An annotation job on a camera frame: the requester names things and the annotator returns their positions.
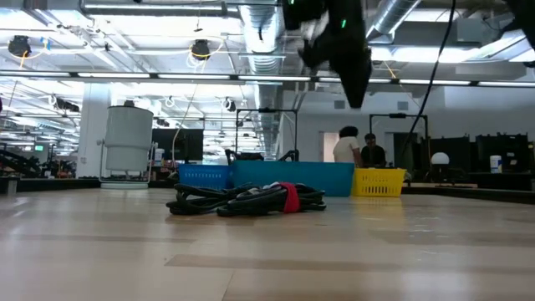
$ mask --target black monitor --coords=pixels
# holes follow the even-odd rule
[[[164,149],[163,158],[172,159],[172,144],[177,129],[153,129],[152,140]],[[175,160],[201,161],[204,130],[182,129],[175,140]]]

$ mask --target blue bin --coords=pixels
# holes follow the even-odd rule
[[[231,188],[230,172],[230,166],[192,164],[180,164],[178,166],[181,184],[211,189]]]
[[[286,161],[234,161],[234,186],[269,185],[275,181],[302,183],[325,191],[326,196],[349,196],[354,164]]]

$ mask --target yellow plastic basket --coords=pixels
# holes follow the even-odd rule
[[[405,170],[368,169],[354,170],[351,196],[393,196],[401,195]]]

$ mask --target person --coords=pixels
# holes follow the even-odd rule
[[[385,167],[385,149],[375,143],[375,135],[371,133],[366,134],[364,140],[366,140],[366,146],[362,149],[364,167]]]
[[[346,126],[339,132],[340,140],[333,150],[334,161],[339,163],[354,163],[356,167],[363,167],[357,135],[359,129]]]

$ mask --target white shirt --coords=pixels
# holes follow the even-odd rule
[[[355,163],[353,150],[359,148],[357,137],[341,138],[334,147],[334,161],[338,163]]]

